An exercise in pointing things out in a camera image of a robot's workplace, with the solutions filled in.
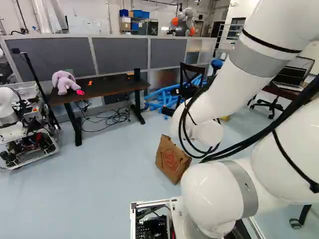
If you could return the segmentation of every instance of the black desk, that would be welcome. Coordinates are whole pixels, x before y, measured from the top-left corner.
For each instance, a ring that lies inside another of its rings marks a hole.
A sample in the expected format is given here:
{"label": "black desk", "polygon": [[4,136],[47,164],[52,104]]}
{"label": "black desk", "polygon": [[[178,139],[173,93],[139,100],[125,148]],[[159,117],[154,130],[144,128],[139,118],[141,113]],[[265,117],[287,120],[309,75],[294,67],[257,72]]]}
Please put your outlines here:
{"label": "black desk", "polygon": [[140,110],[140,90],[147,88],[148,86],[150,86],[150,84],[142,79],[138,82],[135,82],[133,76],[131,76],[130,79],[128,78],[129,77],[127,74],[120,74],[114,76],[102,76],[76,80],[76,83],[81,86],[81,90],[85,92],[84,95],[77,95],[74,91],[70,91],[64,96],[59,96],[58,89],[52,89],[49,97],[49,104],[52,106],[64,104],[74,128],[76,146],[80,146],[82,144],[81,118],[75,117],[70,105],[71,102],[86,100],[93,97],[135,91],[136,105],[131,105],[131,109],[133,110],[134,114],[139,119],[141,124],[145,124],[145,120],[141,116]]}

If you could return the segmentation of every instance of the laptop screen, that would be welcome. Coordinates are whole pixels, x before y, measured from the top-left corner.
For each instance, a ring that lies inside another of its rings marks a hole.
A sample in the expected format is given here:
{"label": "laptop screen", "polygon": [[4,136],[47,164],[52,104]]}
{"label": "laptop screen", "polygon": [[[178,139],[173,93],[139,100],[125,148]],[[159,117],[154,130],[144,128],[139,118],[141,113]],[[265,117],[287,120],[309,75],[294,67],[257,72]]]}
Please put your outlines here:
{"label": "laptop screen", "polygon": [[273,81],[299,86],[300,83],[304,80],[306,71],[307,70],[303,68],[286,66],[278,73]]}

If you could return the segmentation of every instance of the brown cardboard box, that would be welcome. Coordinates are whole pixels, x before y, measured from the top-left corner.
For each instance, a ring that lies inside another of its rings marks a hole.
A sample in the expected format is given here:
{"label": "brown cardboard box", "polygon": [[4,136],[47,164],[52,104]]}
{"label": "brown cardboard box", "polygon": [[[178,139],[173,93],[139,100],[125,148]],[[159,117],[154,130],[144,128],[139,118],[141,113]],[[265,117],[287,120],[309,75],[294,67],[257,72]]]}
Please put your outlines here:
{"label": "brown cardboard box", "polygon": [[173,184],[180,181],[190,162],[191,157],[178,148],[170,137],[161,135],[155,164]]}
{"label": "brown cardboard box", "polygon": [[131,30],[131,23],[130,22],[121,22],[120,30],[121,31]]}

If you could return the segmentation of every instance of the laptop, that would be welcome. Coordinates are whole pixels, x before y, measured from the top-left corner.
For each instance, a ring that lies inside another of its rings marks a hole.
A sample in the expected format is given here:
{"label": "laptop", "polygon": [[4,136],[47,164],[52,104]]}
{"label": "laptop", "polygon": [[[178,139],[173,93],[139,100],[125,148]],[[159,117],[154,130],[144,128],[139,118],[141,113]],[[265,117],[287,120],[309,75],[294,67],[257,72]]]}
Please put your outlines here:
{"label": "laptop", "polygon": [[304,68],[285,66],[273,79],[273,83],[282,89],[302,91],[300,84],[304,81],[306,71]]}

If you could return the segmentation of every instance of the blue box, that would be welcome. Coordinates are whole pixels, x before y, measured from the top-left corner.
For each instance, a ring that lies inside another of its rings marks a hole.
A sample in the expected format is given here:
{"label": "blue box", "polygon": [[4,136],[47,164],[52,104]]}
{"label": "blue box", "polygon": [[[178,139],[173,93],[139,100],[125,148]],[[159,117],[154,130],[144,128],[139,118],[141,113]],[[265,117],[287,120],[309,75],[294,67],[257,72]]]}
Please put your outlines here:
{"label": "blue box", "polygon": [[120,16],[129,16],[129,11],[126,9],[121,9],[120,10]]}
{"label": "blue box", "polygon": [[138,31],[139,30],[139,24],[135,23],[135,22],[132,22],[131,23],[131,30]]}
{"label": "blue box", "polygon": [[150,12],[149,11],[142,11],[142,18],[149,18]]}
{"label": "blue box", "polygon": [[142,10],[132,10],[134,17],[142,17]]}

